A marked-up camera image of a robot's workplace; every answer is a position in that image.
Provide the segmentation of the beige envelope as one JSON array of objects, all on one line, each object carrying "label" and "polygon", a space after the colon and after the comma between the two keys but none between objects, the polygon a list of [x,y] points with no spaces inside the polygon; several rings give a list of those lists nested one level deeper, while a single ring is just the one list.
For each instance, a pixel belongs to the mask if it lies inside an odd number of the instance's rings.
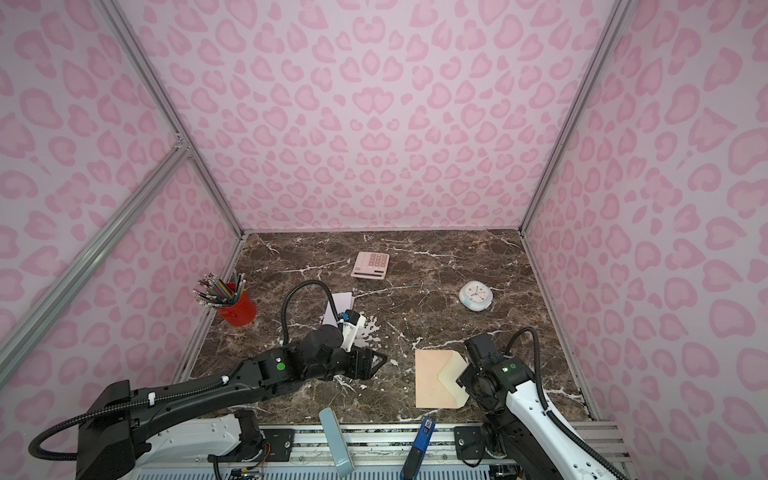
[{"label": "beige envelope", "polygon": [[458,385],[467,361],[454,350],[415,352],[415,406],[423,409],[459,409],[469,395]]}]

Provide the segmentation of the white letter paper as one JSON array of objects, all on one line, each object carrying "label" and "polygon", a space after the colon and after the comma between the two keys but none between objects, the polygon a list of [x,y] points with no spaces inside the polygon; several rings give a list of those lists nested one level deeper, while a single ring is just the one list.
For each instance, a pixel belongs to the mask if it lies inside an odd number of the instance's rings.
[{"label": "white letter paper", "polygon": [[333,314],[331,303],[326,303],[325,312],[321,318],[321,323],[323,325],[334,325],[334,326],[342,326],[344,323],[344,319],[342,318],[342,315],[347,311],[351,310],[353,308],[354,298],[352,292],[341,292],[341,293],[333,293],[333,304],[336,307],[337,315]]}]

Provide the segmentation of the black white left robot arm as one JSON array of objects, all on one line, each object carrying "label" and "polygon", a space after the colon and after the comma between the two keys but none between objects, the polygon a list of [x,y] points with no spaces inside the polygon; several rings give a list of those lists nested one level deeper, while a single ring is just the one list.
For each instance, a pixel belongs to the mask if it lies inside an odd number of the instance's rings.
[{"label": "black white left robot arm", "polygon": [[238,405],[287,396],[310,380],[337,376],[369,380],[388,360],[355,345],[351,329],[362,316],[328,302],[333,321],[304,338],[291,339],[288,309],[293,297],[312,286],[303,281],[280,309],[282,343],[240,361],[232,370],[165,386],[133,389],[129,381],[110,384],[84,413],[35,436],[29,454],[43,461],[73,462],[79,479],[119,479],[148,454],[151,438],[184,422]]}]

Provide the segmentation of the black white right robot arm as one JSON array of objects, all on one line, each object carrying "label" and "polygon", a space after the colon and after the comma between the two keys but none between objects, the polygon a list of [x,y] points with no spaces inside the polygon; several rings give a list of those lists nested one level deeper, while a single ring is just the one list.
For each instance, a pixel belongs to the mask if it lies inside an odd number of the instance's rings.
[{"label": "black white right robot arm", "polygon": [[499,349],[488,333],[465,341],[469,365],[456,383],[485,412],[481,453],[511,459],[525,479],[626,479],[591,447],[549,400],[541,380],[536,328],[515,332]]}]

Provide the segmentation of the white round clock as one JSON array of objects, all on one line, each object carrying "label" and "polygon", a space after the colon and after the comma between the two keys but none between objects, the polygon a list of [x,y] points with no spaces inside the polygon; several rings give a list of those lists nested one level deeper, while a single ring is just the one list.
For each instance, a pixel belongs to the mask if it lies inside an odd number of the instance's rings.
[{"label": "white round clock", "polygon": [[491,288],[476,280],[469,281],[459,291],[460,303],[473,312],[488,309],[493,299]]}]

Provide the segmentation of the pink calculator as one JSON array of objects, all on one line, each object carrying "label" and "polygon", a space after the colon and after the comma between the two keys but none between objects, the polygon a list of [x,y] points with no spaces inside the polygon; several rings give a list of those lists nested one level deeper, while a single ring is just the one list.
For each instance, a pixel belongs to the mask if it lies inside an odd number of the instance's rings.
[{"label": "pink calculator", "polygon": [[379,252],[359,252],[351,276],[360,279],[383,280],[386,277],[390,255]]}]

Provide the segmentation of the light blue stapler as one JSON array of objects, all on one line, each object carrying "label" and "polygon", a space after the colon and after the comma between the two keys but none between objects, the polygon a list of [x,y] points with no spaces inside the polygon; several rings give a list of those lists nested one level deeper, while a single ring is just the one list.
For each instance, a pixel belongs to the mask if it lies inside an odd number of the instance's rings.
[{"label": "light blue stapler", "polygon": [[331,408],[321,410],[319,419],[337,474],[340,479],[345,479],[354,472],[355,467],[343,437],[341,425]]}]

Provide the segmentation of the blue utility knife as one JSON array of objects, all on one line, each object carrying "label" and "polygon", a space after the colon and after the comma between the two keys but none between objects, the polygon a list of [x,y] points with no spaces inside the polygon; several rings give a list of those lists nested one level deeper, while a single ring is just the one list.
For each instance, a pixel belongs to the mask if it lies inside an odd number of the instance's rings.
[{"label": "blue utility knife", "polygon": [[436,421],[432,417],[425,417],[422,421],[401,469],[401,479],[414,480],[417,477],[426,457],[426,452],[435,430],[435,424]]}]

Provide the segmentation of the red pencil cup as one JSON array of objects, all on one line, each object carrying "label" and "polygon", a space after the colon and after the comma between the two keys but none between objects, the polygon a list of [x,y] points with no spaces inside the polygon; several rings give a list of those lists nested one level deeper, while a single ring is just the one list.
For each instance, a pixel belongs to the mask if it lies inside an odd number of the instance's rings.
[{"label": "red pencil cup", "polygon": [[244,327],[256,318],[258,307],[244,290],[244,286],[239,286],[235,301],[222,308],[219,315],[233,327]]}]

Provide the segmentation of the coloured pencils bundle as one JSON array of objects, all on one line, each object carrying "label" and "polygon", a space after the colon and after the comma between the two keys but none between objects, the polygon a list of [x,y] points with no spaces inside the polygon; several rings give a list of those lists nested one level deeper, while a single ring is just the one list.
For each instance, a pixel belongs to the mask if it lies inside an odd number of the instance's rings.
[{"label": "coloured pencils bundle", "polygon": [[204,307],[223,310],[233,307],[244,295],[245,276],[235,273],[231,282],[210,273],[198,280],[199,288],[192,289],[195,300]]}]

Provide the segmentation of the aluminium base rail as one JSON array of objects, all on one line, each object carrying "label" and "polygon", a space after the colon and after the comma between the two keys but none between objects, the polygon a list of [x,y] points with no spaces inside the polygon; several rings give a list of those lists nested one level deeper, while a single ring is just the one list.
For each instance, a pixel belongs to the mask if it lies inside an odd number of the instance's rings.
[{"label": "aluminium base rail", "polygon": [[[336,459],[349,463],[350,479],[397,479],[417,436],[414,424],[347,424],[343,447],[330,447],[321,425],[267,425],[266,461],[210,461],[239,442],[233,416],[194,420],[151,440],[151,450],[129,473],[131,479],[339,479]],[[426,447],[420,479],[513,479],[516,463],[481,451],[481,426],[440,423]]]}]

